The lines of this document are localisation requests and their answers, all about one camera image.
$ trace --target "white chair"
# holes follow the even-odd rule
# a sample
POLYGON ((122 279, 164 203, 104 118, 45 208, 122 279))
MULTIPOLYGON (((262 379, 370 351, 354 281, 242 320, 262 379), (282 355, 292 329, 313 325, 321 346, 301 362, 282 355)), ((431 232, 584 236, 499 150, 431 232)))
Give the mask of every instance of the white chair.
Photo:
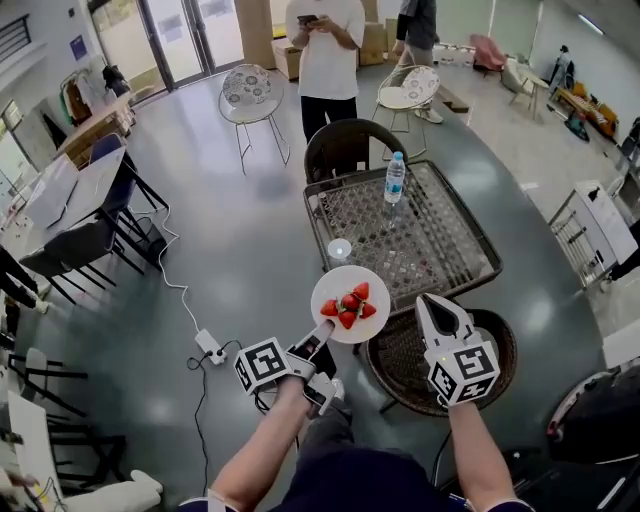
MULTIPOLYGON (((376 109, 373 112, 372 121, 375 120, 378 107, 383 107, 393 112, 391 120, 390 132, 409 133, 411 127, 409 124, 409 113, 414 112, 428 106, 433 100, 433 96, 440 87, 440 78, 429 66, 407 66, 394 70, 378 88, 378 99, 376 109), (407 118, 406 129, 394 129, 396 116, 398 113, 404 112, 407 118)), ((427 150, 427 140, 424 134, 424 123, 420 123, 422 131, 423 148, 412 155, 407 155, 407 160, 412 160, 427 150)), ((391 156, 385 156, 387 148, 385 148, 382 158, 383 160, 391 160, 391 156)))
POLYGON ((284 87, 279 82, 273 82, 271 74, 255 64, 241 64, 233 68, 224 79, 222 91, 218 96, 218 109, 222 117, 235 126, 242 172, 245 176, 247 173, 244 170, 244 155, 249 148, 253 147, 251 145, 251 137, 249 137, 249 130, 247 130, 248 124, 268 120, 282 161, 285 165, 289 162, 291 147, 282 136, 282 133, 280 133, 275 117, 273 117, 273 113, 282 103, 283 97, 284 87), (238 126, 240 125, 244 126, 247 139, 249 139, 249 144, 244 149, 240 145, 240 134, 238 133, 238 126), (287 146, 286 157, 278 142, 276 130, 287 146))

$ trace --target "gray floor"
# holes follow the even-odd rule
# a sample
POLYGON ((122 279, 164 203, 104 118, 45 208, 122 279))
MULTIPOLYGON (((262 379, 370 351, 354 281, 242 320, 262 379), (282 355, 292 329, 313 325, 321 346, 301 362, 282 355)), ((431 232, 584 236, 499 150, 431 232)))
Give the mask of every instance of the gray floor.
MULTIPOLYGON (((361 117, 371 115, 386 71, 359 72, 361 117)), ((286 346, 312 328, 308 301, 322 275, 302 203, 305 143, 297 88, 287 85, 276 115, 292 144, 288 166, 280 160, 268 125, 253 125, 254 150, 247 153, 245 178, 233 127, 217 113, 220 84, 219 78, 200 82, 141 109, 130 152, 143 177, 172 205, 168 225, 181 239, 167 254, 167 273, 172 282, 191 286, 188 300, 200 328, 219 341, 237 338, 251 345, 276 336, 286 346)), ((541 444, 559 398, 602 367, 598 327, 542 215, 473 131, 442 106, 438 110, 445 123, 425 126, 429 157, 504 260, 504 271, 494 282, 461 302, 502 315, 518 341, 515 379, 484 417, 503 449, 541 444)), ((376 120, 384 122, 380 116, 376 120)), ((417 140, 405 143, 412 151, 417 140)), ((136 206, 146 207, 142 201, 136 206)), ((104 431, 127 436, 126 467, 161 481, 171 509, 198 495, 203 484, 193 421, 201 375, 185 366, 188 357, 200 354, 195 327, 180 292, 166 288, 155 270, 147 268, 143 278, 115 258, 100 263, 118 287, 76 295, 76 307, 53 293, 55 307, 45 317, 25 312, 20 350, 37 346, 50 358, 90 373, 86 385, 65 385, 63 395, 87 409, 104 431)), ((430 467, 446 421, 401 406, 379 415, 385 394, 362 360, 347 346, 331 350, 354 405, 357 439, 407 450, 430 467)), ((231 365, 208 366, 207 384, 200 417, 211 479, 247 440, 260 415, 242 394, 231 365)), ((294 461, 292 451, 262 509, 282 498, 294 461)), ((452 471, 447 450, 441 475, 452 471)))

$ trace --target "strawberry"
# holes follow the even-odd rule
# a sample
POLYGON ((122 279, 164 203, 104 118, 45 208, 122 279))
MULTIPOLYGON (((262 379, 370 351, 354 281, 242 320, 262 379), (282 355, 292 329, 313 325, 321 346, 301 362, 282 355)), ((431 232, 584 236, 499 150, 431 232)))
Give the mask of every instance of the strawberry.
POLYGON ((360 307, 360 301, 352 293, 347 293, 344 297, 342 297, 342 307, 351 311, 358 311, 358 308, 360 307))
POLYGON ((362 311, 360 311, 360 318, 369 318, 370 316, 375 315, 376 311, 376 308, 371 304, 369 304, 368 302, 363 302, 362 311))
POLYGON ((353 294, 360 300, 367 300, 369 298, 369 283, 360 283, 353 289, 353 294))
POLYGON ((338 316, 338 301, 335 299, 329 299, 324 303, 324 306, 322 306, 320 313, 325 316, 338 316))
POLYGON ((356 314, 353 311, 343 311, 338 315, 338 319, 345 329, 351 329, 356 321, 356 314))

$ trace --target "white desk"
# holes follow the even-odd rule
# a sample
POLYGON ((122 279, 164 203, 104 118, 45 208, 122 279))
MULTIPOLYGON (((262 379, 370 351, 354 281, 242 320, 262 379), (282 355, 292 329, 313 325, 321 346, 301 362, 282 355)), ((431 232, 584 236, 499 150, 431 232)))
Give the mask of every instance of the white desk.
MULTIPOLYGON (((9 391, 9 419, 11 431, 22 436, 24 444, 16 445, 16 456, 23 475, 31 475, 40 482, 44 489, 49 478, 53 479, 53 485, 62 498, 62 490, 56 474, 56 466, 51 454, 49 444, 49 430, 47 429, 47 413, 13 391, 9 391)), ((56 502, 56 494, 53 491, 47 493, 49 500, 42 503, 46 510, 53 510, 56 502)))

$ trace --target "white sneaker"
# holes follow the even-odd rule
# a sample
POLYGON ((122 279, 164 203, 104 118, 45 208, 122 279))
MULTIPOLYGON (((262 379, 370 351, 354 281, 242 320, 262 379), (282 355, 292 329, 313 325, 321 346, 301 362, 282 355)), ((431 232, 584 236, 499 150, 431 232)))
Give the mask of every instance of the white sneaker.
POLYGON ((425 121, 429 121, 433 124, 442 124, 442 116, 435 110, 433 110, 433 108, 421 108, 419 110, 415 110, 414 112, 416 114, 416 117, 419 117, 420 119, 424 119, 425 121))
POLYGON ((344 384, 342 383, 342 381, 340 379, 332 379, 331 384, 333 384, 336 388, 336 394, 333 395, 334 398, 337 398, 338 400, 344 400, 346 392, 344 390, 344 384))
POLYGON ((36 300, 36 311, 38 313, 40 313, 41 315, 46 315, 47 311, 49 310, 49 306, 51 304, 49 302, 44 302, 40 299, 36 300))

